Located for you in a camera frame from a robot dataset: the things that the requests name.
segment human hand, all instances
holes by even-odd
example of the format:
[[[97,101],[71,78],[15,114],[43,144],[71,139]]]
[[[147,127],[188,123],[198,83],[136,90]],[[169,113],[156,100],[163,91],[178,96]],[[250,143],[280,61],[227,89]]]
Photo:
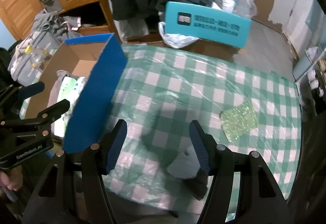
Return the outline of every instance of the human hand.
[[[0,171],[0,186],[6,186],[9,190],[18,191],[22,187],[22,167],[18,166],[7,174]]]

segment metal screw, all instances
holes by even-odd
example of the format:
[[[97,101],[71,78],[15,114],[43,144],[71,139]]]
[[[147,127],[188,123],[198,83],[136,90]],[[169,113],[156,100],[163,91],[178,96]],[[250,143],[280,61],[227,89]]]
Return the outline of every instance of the metal screw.
[[[62,156],[63,154],[65,154],[64,150],[58,150],[55,155],[57,155],[58,157]]]
[[[223,144],[218,144],[217,146],[216,146],[216,148],[218,149],[218,150],[225,150],[225,146],[223,145]]]
[[[259,153],[256,151],[251,152],[251,155],[252,155],[252,157],[255,157],[255,158],[259,157]]]
[[[91,145],[92,150],[97,150],[99,147],[100,147],[100,144],[98,144],[98,143],[94,143]]]

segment plastic bottle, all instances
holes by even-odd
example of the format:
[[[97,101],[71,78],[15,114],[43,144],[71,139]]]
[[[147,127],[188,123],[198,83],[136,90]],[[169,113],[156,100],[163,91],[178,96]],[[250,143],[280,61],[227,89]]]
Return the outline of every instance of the plastic bottle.
[[[44,70],[52,57],[46,50],[42,48],[33,49],[31,46],[27,46],[25,53],[31,55],[31,65],[35,69]]]

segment brown peeling wall patch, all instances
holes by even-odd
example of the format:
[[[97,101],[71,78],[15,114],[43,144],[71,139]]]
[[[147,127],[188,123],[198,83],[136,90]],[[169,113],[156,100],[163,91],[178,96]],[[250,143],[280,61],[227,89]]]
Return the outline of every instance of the brown peeling wall patch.
[[[254,0],[257,7],[257,15],[255,15],[252,19],[281,33],[283,25],[281,23],[273,23],[272,20],[268,20],[268,17],[273,10],[274,2],[275,0]]]

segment green sponge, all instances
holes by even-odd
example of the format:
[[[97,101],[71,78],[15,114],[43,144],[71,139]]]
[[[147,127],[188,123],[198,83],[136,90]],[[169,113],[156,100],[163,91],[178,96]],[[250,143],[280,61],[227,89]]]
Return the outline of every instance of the green sponge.
[[[256,112],[251,102],[226,110],[221,113],[222,128],[228,141],[233,142],[242,134],[249,133],[258,125]]]

